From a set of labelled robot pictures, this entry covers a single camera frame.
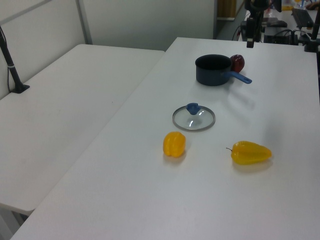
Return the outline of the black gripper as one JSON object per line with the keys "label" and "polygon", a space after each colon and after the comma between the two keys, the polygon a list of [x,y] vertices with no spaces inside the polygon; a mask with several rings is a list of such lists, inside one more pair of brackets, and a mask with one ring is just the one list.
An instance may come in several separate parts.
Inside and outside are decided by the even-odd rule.
{"label": "black gripper", "polygon": [[249,17],[246,20],[246,32],[245,36],[247,38],[246,47],[253,48],[254,41],[261,42],[262,38],[262,22],[263,17],[259,16],[256,18]]}

